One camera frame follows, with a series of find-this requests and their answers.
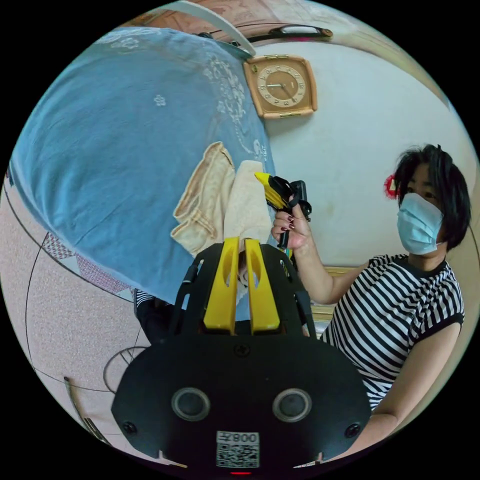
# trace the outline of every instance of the woman's hand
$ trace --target woman's hand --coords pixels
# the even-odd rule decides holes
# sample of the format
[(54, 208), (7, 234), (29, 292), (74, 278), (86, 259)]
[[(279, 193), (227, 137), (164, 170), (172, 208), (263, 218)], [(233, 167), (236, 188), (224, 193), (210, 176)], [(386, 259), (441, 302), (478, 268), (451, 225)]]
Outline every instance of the woman's hand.
[(289, 232), (288, 249), (299, 249), (311, 241), (312, 231), (300, 205), (297, 204), (292, 208), (291, 215), (286, 211), (278, 211), (276, 213), (271, 234), (273, 238), (279, 242), (280, 235), (285, 232)]

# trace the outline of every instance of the qr code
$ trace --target qr code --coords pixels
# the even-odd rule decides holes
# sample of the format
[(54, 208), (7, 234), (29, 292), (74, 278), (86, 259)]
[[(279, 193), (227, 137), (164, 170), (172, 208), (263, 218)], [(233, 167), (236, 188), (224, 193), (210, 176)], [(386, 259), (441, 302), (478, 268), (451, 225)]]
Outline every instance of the qr code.
[(217, 467), (258, 468), (259, 460), (259, 445), (217, 444)]

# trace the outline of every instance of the striped shirt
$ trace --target striped shirt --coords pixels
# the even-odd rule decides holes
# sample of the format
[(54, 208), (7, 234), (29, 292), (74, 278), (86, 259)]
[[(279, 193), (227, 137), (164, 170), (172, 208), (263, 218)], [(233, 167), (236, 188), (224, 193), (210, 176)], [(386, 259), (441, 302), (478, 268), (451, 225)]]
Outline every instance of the striped shirt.
[(321, 339), (356, 366), (373, 410), (414, 345), (462, 325), (464, 316), (460, 286), (446, 261), (425, 272), (407, 255), (376, 256), (336, 305)]

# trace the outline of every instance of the blue blanket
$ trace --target blue blanket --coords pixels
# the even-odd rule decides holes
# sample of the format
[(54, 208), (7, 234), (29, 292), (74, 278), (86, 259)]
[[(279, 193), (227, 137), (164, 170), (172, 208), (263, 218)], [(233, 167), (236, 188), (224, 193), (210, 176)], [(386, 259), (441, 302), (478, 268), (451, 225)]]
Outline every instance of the blue blanket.
[[(49, 232), (118, 280), (173, 303), (193, 261), (173, 211), (208, 145), (275, 174), (242, 50), (159, 28), (118, 28), (77, 57), (28, 119), (10, 172)], [(249, 318), (248, 297), (237, 320)]]

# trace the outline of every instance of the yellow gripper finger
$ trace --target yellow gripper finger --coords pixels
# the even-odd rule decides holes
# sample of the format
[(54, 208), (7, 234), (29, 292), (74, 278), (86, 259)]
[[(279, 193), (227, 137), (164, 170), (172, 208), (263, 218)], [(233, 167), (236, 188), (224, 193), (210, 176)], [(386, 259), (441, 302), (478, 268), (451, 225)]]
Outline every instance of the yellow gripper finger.
[(247, 238), (245, 240), (245, 254), (248, 269), (251, 334), (277, 330), (280, 327), (280, 317), (275, 305), (260, 242)]
[(203, 323), (208, 330), (235, 333), (237, 277), (239, 272), (239, 239), (223, 242), (220, 261), (211, 288)]

